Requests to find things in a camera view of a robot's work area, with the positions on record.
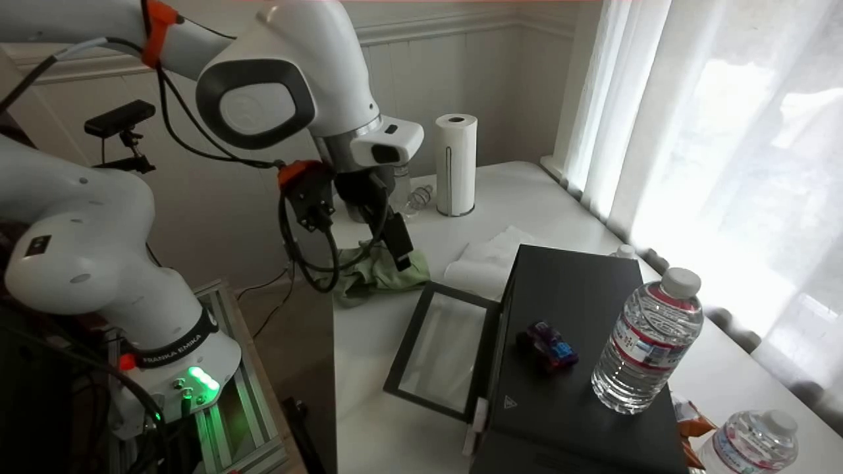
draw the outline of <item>plastic bottle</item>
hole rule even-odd
[[[698,452],[710,474],[769,474],[795,462],[795,421],[783,411],[733,415]]]
[[[654,403],[704,329],[698,291],[702,276],[670,270],[662,283],[627,299],[590,376],[592,394],[605,408],[634,416]]]

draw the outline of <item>green light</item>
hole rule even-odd
[[[217,403],[221,384],[208,376],[208,371],[189,366],[187,375],[179,379],[181,387],[181,399],[192,405],[192,408],[205,408],[212,403]]]
[[[189,366],[187,371],[192,379],[204,382],[208,390],[220,394],[220,382],[213,376],[208,376],[204,369]]]

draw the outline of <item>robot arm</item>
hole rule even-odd
[[[0,43],[81,43],[119,37],[146,46],[139,0],[0,4]],[[339,196],[385,222],[407,254],[407,230],[385,204],[393,168],[412,162],[422,126],[380,114],[368,71],[337,0],[280,0],[243,39],[187,18],[167,29],[160,67],[198,83],[194,100],[213,136],[238,149],[268,149],[308,129],[322,162],[337,171]],[[151,191],[127,175],[89,171],[0,137],[0,222],[31,224],[5,283],[39,311],[104,311],[143,357],[127,376],[159,403],[192,396],[201,408],[241,363],[241,349],[213,333],[176,271],[146,257],[154,224]],[[143,411],[129,394],[115,402],[129,441]]]
[[[139,0],[0,4],[0,43],[146,43]],[[208,129],[235,149],[271,149],[308,129],[337,175],[403,166],[424,129],[380,114],[368,70],[337,0],[280,0],[230,39],[189,18],[167,29],[160,67],[194,80]]]

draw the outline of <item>small toy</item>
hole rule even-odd
[[[548,375],[565,375],[579,362],[574,349],[548,323],[534,323],[520,333],[520,349]]]

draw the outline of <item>white table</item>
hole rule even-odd
[[[357,232],[357,228],[337,222],[339,232]],[[413,246],[430,261],[432,280],[443,276],[468,244],[491,240],[508,228],[562,236],[566,250],[605,257],[620,249],[620,240],[534,165],[483,168],[474,215],[449,220],[430,208],[413,215],[409,228]],[[467,424],[382,394],[416,301],[418,292],[409,292],[372,299],[358,308],[335,308],[337,466],[342,474],[449,474],[472,466],[461,453]],[[843,441],[715,325],[706,325],[671,376],[671,390],[694,402],[715,424],[744,408],[783,408],[802,420],[802,455],[790,471],[832,474],[843,469]]]

